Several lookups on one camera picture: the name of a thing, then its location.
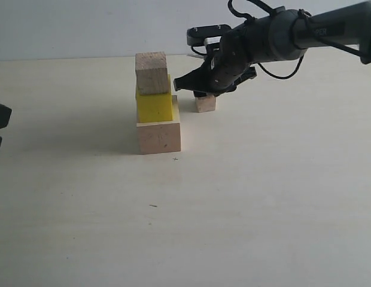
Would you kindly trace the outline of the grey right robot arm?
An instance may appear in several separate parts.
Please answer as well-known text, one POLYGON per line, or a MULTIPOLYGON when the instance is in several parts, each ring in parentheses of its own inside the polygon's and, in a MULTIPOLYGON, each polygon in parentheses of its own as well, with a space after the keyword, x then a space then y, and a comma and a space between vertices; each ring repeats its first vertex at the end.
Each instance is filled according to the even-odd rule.
POLYGON ((206 51, 199 68, 174 79, 176 91, 192 91, 195 97, 231 93, 256 77, 256 65, 292 60, 301 63, 306 51, 314 47, 333 47, 357 56, 364 65, 371 63, 371 1, 315 16, 303 9, 253 3, 267 16, 240 13, 229 1, 229 11, 243 18, 242 24, 187 30, 188 46, 205 47, 206 51))

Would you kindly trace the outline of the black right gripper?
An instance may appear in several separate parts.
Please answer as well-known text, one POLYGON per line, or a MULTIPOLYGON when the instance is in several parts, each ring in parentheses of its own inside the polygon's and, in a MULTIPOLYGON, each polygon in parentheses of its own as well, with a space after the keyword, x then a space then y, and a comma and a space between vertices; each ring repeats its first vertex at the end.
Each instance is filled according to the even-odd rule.
POLYGON ((275 40, 280 20, 280 16, 267 16, 245 21, 218 36, 218 44, 207 49, 203 66, 174 79, 175 90, 193 91, 195 98, 219 97, 234 92, 243 82, 253 80, 257 76, 253 64, 281 60, 275 40))

